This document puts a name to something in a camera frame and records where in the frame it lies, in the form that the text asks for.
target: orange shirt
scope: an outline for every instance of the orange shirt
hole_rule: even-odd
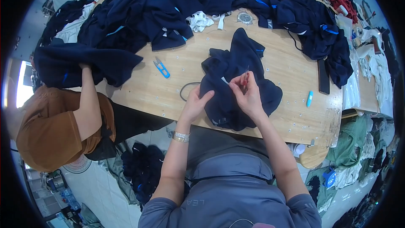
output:
[[[101,115],[115,140],[113,107],[100,93]],[[25,163],[35,170],[50,172],[91,153],[101,139],[101,129],[80,141],[73,111],[79,108],[80,92],[39,87],[22,109],[26,110],[17,136],[17,148]]]

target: gray shirt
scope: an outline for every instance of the gray shirt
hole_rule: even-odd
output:
[[[238,162],[231,166],[226,162],[222,165],[218,163],[218,159],[227,158]],[[260,166],[258,157],[230,153],[203,161],[195,173],[205,174],[204,171],[211,167],[211,172],[207,172],[213,174],[211,176],[217,176],[218,171],[221,171],[222,175],[235,175],[235,170],[249,170],[247,174],[267,177],[263,176],[266,172],[263,172],[263,167]],[[203,178],[195,173],[193,178]],[[321,227],[321,217],[310,195],[297,195],[286,202],[277,187],[244,175],[202,180],[191,188],[180,207],[166,198],[152,199],[144,206],[138,227],[228,228],[239,219],[247,219],[254,224],[270,224],[276,228]],[[232,226],[240,227],[250,228],[252,224],[242,220]]]

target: black elastic cord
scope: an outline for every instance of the black elastic cord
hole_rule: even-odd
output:
[[[184,90],[184,88],[185,88],[186,86],[188,86],[188,85],[190,85],[190,84],[201,84],[201,82],[191,82],[191,83],[185,84],[185,85],[181,88],[181,90],[180,90],[180,98],[181,98],[182,100],[184,100],[185,102],[187,102],[187,100],[186,100],[185,98],[183,98],[183,96],[181,96],[181,92]]]
[[[294,45],[295,45],[295,47],[296,47],[299,51],[302,51],[302,49],[299,49],[299,48],[297,47],[297,41],[294,39],[294,37],[292,37],[292,35],[291,35],[291,33],[290,33],[290,30],[287,29],[287,32],[288,32],[288,34],[290,35],[290,37],[294,40]]]

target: person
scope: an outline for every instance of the person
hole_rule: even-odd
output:
[[[232,79],[229,87],[263,140],[247,144],[212,129],[192,127],[215,95],[210,91],[199,98],[199,86],[194,88],[177,122],[159,185],[143,207],[139,227],[321,227],[294,156],[262,108],[252,72],[246,73],[250,77],[247,92],[242,93],[244,74]],[[268,184],[272,172],[277,187]],[[186,175],[191,189],[183,199]]]
[[[94,161],[115,157],[115,145],[172,122],[97,93],[91,67],[79,65],[81,92],[43,85],[20,109],[9,83],[7,128],[24,162],[35,170],[54,171],[82,154]]]

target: wooden table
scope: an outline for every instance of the wooden table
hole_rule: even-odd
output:
[[[106,94],[114,102],[150,114],[177,120],[185,102],[180,99],[179,90],[187,83],[198,82],[204,76],[201,62],[208,57],[210,48],[230,49],[232,36],[242,27],[247,35],[266,47],[262,59],[265,78],[270,79],[283,90],[279,107],[270,115],[271,121],[286,142],[329,146],[337,141],[342,112],[342,90],[331,82],[330,95],[318,91],[318,69],[312,61],[294,47],[294,41],[286,30],[265,29],[253,25],[237,23],[236,10],[224,19],[224,29],[217,30],[217,22],[205,28],[202,33],[194,33],[184,46],[152,52],[150,44],[137,55],[144,57],[137,65],[132,77],[122,87],[114,88],[103,81],[97,91]],[[293,34],[297,46],[301,44]],[[170,72],[165,79],[153,64],[155,56],[164,63]],[[187,97],[189,89],[183,92]],[[309,91],[313,91],[311,106],[306,107]],[[195,125],[234,132],[247,136],[261,137],[257,128],[246,128],[240,132],[214,127],[205,113],[194,122]]]

